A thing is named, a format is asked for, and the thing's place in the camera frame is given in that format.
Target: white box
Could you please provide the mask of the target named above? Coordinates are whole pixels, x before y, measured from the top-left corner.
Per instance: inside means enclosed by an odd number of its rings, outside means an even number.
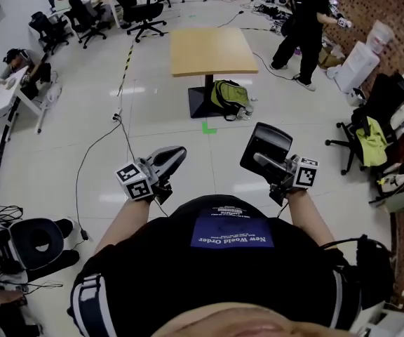
[[[314,185],[319,162],[306,157],[300,157],[297,161],[293,187],[310,188]]]
[[[343,93],[349,93],[358,88],[378,64],[379,57],[358,41],[336,74],[336,84]]]
[[[137,164],[129,162],[116,171],[115,175],[129,199],[135,201],[153,194],[147,176]]]

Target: cardboard box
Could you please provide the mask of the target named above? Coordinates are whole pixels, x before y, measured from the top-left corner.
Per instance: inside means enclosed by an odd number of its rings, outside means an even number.
[[[321,52],[319,53],[319,66],[322,69],[327,69],[329,67],[342,65],[345,61],[345,57],[336,57],[332,55],[332,48],[331,47],[322,47]]]

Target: green tape marker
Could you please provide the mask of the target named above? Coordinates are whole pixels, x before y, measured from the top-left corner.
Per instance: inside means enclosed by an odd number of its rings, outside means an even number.
[[[204,135],[214,135],[215,133],[217,133],[217,129],[216,128],[208,128],[208,124],[206,122],[202,123],[202,133]]]

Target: blue patch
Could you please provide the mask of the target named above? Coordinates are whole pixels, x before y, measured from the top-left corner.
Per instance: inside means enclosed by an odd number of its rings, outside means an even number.
[[[191,247],[274,247],[274,242],[265,218],[198,217]]]

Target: yellow cloth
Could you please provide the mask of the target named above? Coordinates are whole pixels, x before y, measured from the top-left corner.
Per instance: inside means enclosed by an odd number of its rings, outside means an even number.
[[[370,136],[366,136],[364,128],[356,130],[356,136],[363,147],[364,166],[379,166],[387,161],[385,152],[387,141],[378,121],[372,117],[368,117],[368,121]]]

